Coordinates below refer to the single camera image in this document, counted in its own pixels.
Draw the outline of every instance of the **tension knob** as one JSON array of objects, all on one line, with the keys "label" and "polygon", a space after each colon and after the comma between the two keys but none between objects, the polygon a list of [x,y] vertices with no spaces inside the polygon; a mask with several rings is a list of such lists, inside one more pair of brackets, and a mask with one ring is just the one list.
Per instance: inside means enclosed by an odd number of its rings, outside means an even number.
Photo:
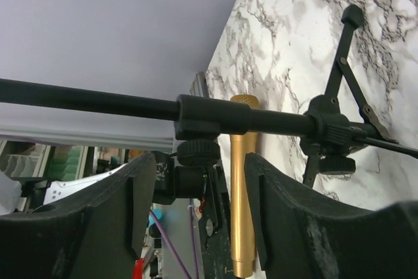
[{"label": "tension knob", "polygon": [[216,165],[221,158],[219,145],[212,140],[188,140],[177,147],[177,160],[186,167]]},{"label": "tension knob", "polygon": [[326,157],[319,161],[319,173],[329,176],[353,174],[355,172],[355,160],[348,157]]}]

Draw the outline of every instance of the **gray wall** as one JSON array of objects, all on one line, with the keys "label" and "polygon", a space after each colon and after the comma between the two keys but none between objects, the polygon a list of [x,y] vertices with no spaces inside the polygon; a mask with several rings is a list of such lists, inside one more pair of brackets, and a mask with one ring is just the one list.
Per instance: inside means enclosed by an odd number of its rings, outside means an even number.
[{"label": "gray wall", "polygon": [[[0,0],[0,77],[174,100],[206,70],[234,2]],[[8,104],[0,112],[0,134],[172,136],[170,122]]]}]

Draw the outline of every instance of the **screw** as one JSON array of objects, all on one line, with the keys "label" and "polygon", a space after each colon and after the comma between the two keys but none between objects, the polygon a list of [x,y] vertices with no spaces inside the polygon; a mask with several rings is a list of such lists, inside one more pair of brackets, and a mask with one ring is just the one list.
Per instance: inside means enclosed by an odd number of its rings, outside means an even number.
[{"label": "screw", "polygon": [[210,219],[208,219],[208,221],[206,222],[206,234],[208,235],[208,237],[211,237],[214,234],[214,224],[212,223],[212,221]]}]

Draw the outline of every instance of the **mounting hardware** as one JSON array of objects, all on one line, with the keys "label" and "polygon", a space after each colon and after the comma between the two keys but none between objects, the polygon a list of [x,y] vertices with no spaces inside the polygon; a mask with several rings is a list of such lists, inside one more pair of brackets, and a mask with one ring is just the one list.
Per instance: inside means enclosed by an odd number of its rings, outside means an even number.
[{"label": "mounting hardware", "polygon": [[188,140],[177,147],[177,160],[186,167],[216,165],[221,158],[219,145],[212,140]]},{"label": "mounting hardware", "polygon": [[367,103],[347,61],[354,30],[364,23],[361,8],[356,5],[348,6],[344,10],[341,22],[344,24],[344,28],[325,94],[313,98],[307,113],[305,113],[315,119],[317,126],[317,134],[314,138],[301,139],[300,141],[302,151],[308,156],[302,183],[310,188],[314,186],[318,173],[329,175],[354,173],[355,161],[346,156],[366,147],[365,145],[359,146],[355,140],[361,139],[365,144],[367,132],[350,127],[348,119],[340,113],[337,95],[343,77],[359,106],[359,112],[364,122],[372,125],[382,139],[397,143],[391,138],[388,130],[380,123],[372,107]]},{"label": "mounting hardware", "polygon": [[211,237],[214,234],[214,224],[212,223],[210,219],[206,221],[205,230],[206,230],[206,234],[208,235],[208,237]]},{"label": "mounting hardware", "polygon": [[203,167],[176,167],[174,169],[174,196],[177,199],[200,199],[206,186]]}]

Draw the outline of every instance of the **black knob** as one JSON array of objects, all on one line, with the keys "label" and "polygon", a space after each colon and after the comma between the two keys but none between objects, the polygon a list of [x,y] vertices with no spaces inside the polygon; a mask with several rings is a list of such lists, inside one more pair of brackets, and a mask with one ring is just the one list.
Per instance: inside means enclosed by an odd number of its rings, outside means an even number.
[{"label": "black knob", "polygon": [[148,234],[152,238],[161,238],[161,232],[159,232],[156,224],[153,224],[148,228]]},{"label": "black knob", "polygon": [[364,23],[363,11],[356,5],[350,5],[344,10],[341,22],[344,24],[350,23],[355,29],[357,29]]},{"label": "black knob", "polygon": [[355,160],[348,157],[326,157],[319,161],[319,173],[329,176],[353,174],[355,172]]},{"label": "black knob", "polygon": [[188,140],[177,147],[177,160],[186,167],[213,166],[220,158],[221,149],[211,140]]}]

